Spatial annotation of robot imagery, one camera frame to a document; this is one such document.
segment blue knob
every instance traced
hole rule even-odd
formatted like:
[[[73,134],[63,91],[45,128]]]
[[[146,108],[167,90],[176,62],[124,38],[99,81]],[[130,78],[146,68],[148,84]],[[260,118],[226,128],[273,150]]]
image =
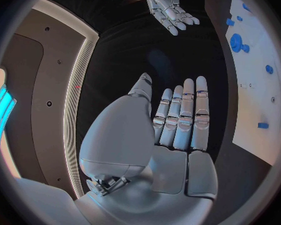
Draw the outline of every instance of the blue knob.
[[[259,122],[258,123],[258,128],[259,129],[268,129],[269,128],[269,124],[265,123],[265,122]]]
[[[235,33],[230,39],[230,46],[232,50],[238,53],[240,50],[243,50],[245,53],[250,51],[250,47],[247,44],[243,44],[241,35]]]
[[[246,4],[243,3],[243,4],[242,4],[242,7],[243,7],[244,9],[248,10],[249,12],[251,12],[250,8],[248,8]]]
[[[226,24],[228,25],[228,26],[234,26],[234,21],[232,21],[230,18],[227,18],[227,21],[226,21]]]
[[[265,70],[269,73],[269,74],[273,74],[274,69],[270,66],[270,65],[266,65],[265,66]]]

